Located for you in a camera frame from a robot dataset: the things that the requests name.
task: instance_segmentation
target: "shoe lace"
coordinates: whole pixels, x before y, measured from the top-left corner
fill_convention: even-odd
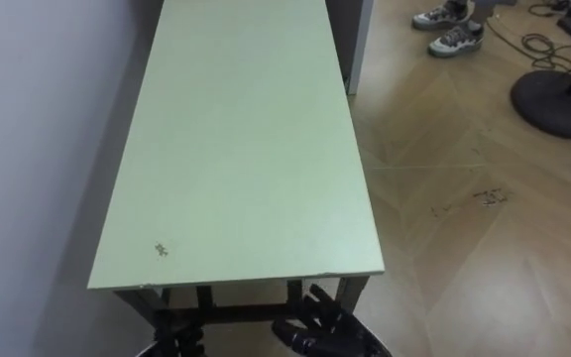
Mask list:
[[[469,38],[469,33],[461,26],[456,26],[442,36],[440,42],[447,46],[454,46]]]
[[[435,9],[426,13],[426,18],[429,20],[438,20],[446,15],[448,15],[449,10],[444,6],[438,6]]]

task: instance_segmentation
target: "table leg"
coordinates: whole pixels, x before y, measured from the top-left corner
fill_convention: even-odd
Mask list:
[[[354,312],[361,291],[365,288],[369,277],[341,278],[336,292],[336,300],[349,312]]]
[[[114,293],[153,327],[156,326],[156,312],[169,309],[169,306],[160,294],[153,289],[118,291]]]

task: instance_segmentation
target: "black cable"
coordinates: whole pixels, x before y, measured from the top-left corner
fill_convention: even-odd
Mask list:
[[[538,17],[552,17],[570,6],[569,0],[544,0],[542,4],[530,5],[527,12]]]
[[[537,69],[557,70],[571,72],[571,59],[559,54],[560,51],[571,49],[571,45],[556,47],[552,40],[541,34],[527,34],[521,38],[521,45],[513,44],[509,39],[497,31],[491,21],[487,21],[488,28],[500,40],[511,48],[532,60],[532,67]]]

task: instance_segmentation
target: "stain on tabletop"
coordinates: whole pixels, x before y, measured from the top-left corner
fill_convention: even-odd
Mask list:
[[[158,251],[158,255],[161,257],[166,257],[169,254],[167,248],[165,248],[165,246],[162,245],[161,243],[156,244],[155,248]]]

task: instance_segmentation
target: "black metal table frame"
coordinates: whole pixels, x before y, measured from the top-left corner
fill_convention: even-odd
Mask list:
[[[336,300],[347,311],[353,312],[361,291],[369,276],[340,278]],[[171,308],[171,290],[163,289],[159,294],[154,289],[114,292],[130,305],[151,326],[157,327],[157,316],[161,311],[170,312],[177,323],[198,320],[203,324],[273,321],[279,318],[292,319],[290,302],[302,298],[302,280],[289,280],[287,298],[284,303],[217,306],[213,300],[211,286],[197,286],[197,307]]]

